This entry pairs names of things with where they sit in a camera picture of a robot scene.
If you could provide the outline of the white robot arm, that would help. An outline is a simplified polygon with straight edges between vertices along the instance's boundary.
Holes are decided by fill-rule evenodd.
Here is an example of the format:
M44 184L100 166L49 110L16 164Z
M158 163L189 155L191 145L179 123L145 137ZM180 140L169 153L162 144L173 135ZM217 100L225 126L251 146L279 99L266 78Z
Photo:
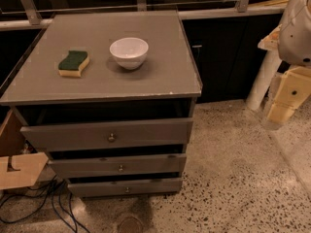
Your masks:
M265 125L277 130L311 95L311 0L290 0L282 22L258 47L277 50L291 67L277 79L274 97L264 118Z

